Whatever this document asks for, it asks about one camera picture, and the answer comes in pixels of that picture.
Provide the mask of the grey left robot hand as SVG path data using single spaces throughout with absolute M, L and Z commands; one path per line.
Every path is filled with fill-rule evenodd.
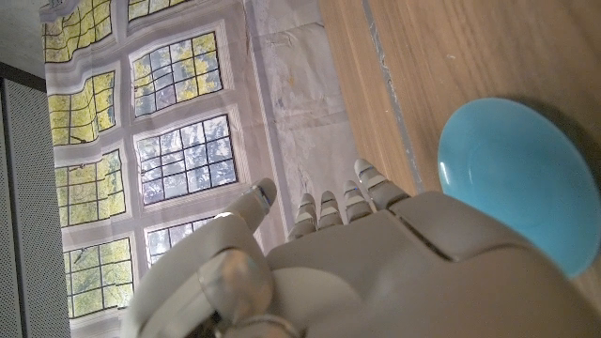
M 357 160 L 343 203 L 301 198 L 289 240 L 254 232 L 269 178 L 144 276 L 124 337 L 596 337 L 600 316 L 530 241 L 439 192 L 411 196 Z

